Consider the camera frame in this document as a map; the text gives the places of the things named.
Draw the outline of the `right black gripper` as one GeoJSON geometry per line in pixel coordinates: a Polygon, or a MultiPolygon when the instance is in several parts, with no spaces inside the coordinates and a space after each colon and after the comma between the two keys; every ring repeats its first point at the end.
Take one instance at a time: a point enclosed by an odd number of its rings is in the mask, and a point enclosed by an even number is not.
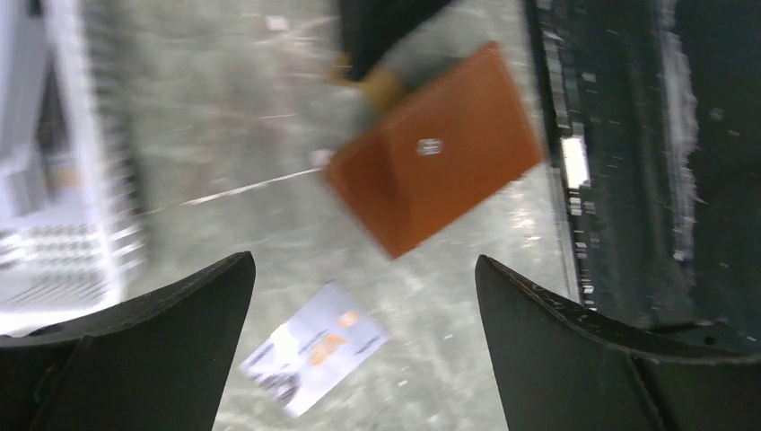
{"type": "Polygon", "coordinates": [[[451,0],[337,0],[339,38],[346,66],[341,76],[359,82],[411,31],[451,0]]]}

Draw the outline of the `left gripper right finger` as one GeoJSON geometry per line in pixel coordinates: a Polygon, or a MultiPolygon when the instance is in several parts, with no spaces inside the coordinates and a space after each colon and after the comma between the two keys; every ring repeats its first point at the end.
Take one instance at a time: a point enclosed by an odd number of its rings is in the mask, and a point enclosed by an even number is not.
{"type": "Polygon", "coordinates": [[[511,430],[759,429],[759,347],[728,326],[629,326],[484,255],[475,282],[511,430]]]}

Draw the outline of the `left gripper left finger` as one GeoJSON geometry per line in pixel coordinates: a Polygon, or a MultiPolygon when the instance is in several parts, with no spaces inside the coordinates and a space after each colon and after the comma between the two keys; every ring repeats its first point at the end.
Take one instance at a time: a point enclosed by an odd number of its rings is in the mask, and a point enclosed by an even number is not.
{"type": "Polygon", "coordinates": [[[256,277],[237,252],[171,285],[1,338],[4,430],[209,430],[256,277]]]}

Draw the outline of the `brown leather card holder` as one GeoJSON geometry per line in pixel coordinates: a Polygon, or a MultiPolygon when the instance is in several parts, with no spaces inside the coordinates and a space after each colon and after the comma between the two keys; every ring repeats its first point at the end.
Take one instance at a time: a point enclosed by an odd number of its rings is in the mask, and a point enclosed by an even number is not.
{"type": "Polygon", "coordinates": [[[334,153],[328,184],[393,259],[544,158],[489,41],[334,153]]]}

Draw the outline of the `clear plastic card sleeve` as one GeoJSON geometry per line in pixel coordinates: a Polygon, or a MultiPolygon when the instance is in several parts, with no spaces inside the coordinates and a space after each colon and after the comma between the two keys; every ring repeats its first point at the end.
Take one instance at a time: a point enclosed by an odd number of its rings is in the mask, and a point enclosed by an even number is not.
{"type": "Polygon", "coordinates": [[[331,281],[243,360],[240,370],[297,418],[388,339],[381,325],[331,281]]]}

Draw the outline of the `white plastic basket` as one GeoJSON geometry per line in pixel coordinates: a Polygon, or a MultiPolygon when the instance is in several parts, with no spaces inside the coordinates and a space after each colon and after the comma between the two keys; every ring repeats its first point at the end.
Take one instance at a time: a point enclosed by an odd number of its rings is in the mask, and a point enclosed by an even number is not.
{"type": "Polygon", "coordinates": [[[1,4],[1,332],[120,302],[146,235],[109,1],[1,4]]]}

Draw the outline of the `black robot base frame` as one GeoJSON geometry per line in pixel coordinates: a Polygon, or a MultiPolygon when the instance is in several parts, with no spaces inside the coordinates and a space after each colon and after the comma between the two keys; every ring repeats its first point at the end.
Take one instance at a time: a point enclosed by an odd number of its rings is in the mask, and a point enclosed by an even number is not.
{"type": "Polygon", "coordinates": [[[760,4],[528,1],[570,296],[760,350],[760,4]]]}

